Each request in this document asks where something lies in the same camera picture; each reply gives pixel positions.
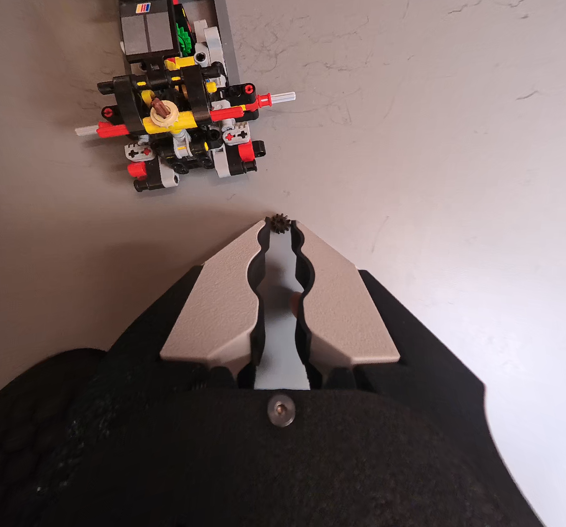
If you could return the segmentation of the tan lego bevel gear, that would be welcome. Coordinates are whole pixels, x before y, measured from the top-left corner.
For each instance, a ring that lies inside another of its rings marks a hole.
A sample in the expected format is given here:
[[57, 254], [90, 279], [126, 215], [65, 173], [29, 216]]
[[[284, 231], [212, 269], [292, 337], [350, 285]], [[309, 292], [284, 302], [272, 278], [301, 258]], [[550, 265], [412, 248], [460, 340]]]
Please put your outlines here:
[[152, 102], [150, 118], [152, 123], [159, 128], [171, 127], [179, 118], [180, 112], [175, 103], [170, 100], [155, 99]]

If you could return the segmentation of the lego car chassis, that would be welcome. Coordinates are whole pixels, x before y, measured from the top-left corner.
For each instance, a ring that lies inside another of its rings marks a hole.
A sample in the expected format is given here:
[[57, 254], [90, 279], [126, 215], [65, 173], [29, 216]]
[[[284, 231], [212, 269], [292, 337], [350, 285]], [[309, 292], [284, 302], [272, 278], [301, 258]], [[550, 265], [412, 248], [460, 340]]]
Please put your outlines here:
[[[257, 171], [256, 159], [266, 150], [252, 139], [250, 122], [264, 107], [294, 101], [295, 93], [259, 94], [252, 83], [231, 83], [218, 28], [192, 22], [180, 0], [117, 1], [128, 74], [97, 84], [116, 102], [76, 134], [127, 137], [127, 171], [139, 193], [175, 188], [197, 169], [221, 179]], [[152, 123], [155, 99], [178, 107], [171, 127]]]

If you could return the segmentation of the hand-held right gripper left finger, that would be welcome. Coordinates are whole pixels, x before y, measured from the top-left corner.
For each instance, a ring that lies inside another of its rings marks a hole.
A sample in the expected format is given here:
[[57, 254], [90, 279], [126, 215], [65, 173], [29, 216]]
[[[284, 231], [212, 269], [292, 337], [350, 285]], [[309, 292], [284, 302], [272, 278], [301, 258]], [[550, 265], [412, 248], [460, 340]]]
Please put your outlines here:
[[253, 388], [265, 347], [264, 304], [269, 219], [257, 222], [202, 265], [160, 351], [168, 361], [225, 367], [239, 387]]

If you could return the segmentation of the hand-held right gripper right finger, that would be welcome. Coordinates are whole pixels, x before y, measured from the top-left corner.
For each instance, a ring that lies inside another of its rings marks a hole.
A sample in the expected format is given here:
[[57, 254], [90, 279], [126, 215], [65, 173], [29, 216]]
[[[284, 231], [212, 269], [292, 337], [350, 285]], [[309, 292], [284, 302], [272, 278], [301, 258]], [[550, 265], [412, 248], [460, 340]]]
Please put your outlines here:
[[355, 387], [355, 369], [400, 360], [354, 263], [301, 222], [291, 222], [297, 304], [295, 346], [309, 386]]

